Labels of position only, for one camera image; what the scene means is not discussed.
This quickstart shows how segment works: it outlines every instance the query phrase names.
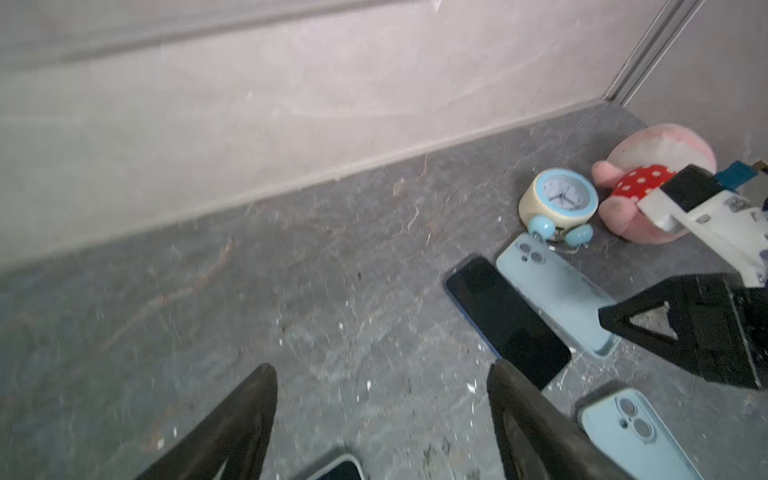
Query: pink plush toy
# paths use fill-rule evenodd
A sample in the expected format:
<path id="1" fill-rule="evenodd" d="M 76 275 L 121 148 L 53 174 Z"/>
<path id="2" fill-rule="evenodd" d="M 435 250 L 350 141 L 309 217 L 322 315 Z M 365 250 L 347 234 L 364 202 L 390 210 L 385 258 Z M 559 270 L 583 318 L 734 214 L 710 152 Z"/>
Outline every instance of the pink plush toy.
<path id="1" fill-rule="evenodd" d="M 592 180 L 614 192 L 598 208 L 610 231 L 637 243 L 665 243 L 682 237 L 653 225 L 636 203 L 689 164 L 717 171 L 712 148 L 694 131 L 661 124 L 632 134 L 592 166 Z"/>

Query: gray marble floor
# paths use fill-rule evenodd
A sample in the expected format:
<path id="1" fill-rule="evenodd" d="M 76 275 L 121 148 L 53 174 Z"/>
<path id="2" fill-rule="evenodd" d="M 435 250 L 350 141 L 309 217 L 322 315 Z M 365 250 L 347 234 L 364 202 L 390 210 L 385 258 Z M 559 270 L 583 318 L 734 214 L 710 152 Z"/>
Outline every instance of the gray marble floor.
<path id="1" fill-rule="evenodd" d="M 262 478 L 292 478 L 340 445 L 375 480 L 501 478 L 493 357 L 442 275 L 522 231 L 536 172 L 588 174 L 642 127 L 590 108 L 6 273 L 0 477 L 130 479 L 271 362 Z M 694 238 L 634 245 L 592 221 L 594 244 L 571 261 L 618 299 L 723 268 Z M 545 395 L 573 415 L 611 380 L 647 395 L 704 478 L 768 475 L 765 393 L 622 343 L 603 363 L 574 354 Z"/>

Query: phone screen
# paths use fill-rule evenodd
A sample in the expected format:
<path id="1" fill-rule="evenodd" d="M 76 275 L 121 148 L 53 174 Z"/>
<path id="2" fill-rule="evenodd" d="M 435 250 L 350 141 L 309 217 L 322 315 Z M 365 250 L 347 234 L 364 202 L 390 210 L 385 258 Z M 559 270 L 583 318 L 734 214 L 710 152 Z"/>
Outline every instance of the phone screen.
<path id="1" fill-rule="evenodd" d="M 472 258 L 445 288 L 496 355 L 538 389 L 571 361 L 570 349 L 485 258 Z"/>
<path id="2" fill-rule="evenodd" d="M 341 462 L 318 480 L 362 480 L 360 471 L 352 462 Z"/>

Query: phone camera lens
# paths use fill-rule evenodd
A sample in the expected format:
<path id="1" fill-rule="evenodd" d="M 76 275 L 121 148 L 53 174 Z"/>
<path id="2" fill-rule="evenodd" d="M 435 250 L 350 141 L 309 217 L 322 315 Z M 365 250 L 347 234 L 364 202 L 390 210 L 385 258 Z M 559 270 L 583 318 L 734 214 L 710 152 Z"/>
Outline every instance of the phone camera lens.
<path id="1" fill-rule="evenodd" d="M 650 425 L 648 425 L 643 419 L 636 419 L 634 422 L 632 422 L 632 425 L 634 426 L 634 431 L 644 439 L 649 439 L 653 434 L 653 431 L 650 429 Z"/>
<path id="2" fill-rule="evenodd" d="M 632 401 L 629 399 L 619 400 L 619 408 L 622 412 L 624 412 L 625 415 L 629 415 L 630 417 L 634 417 L 637 414 L 637 407 L 634 406 Z"/>

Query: light blue alarm clock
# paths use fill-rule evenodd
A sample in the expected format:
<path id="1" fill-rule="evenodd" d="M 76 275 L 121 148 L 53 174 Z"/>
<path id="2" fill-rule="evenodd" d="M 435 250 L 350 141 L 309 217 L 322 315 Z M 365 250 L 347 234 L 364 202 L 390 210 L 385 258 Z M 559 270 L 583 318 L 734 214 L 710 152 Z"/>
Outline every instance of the light blue alarm clock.
<path id="1" fill-rule="evenodd" d="M 544 170 L 520 200 L 520 219 L 531 235 L 578 248 L 592 240 L 587 222 L 598 209 L 598 192 L 583 175 L 564 168 Z"/>

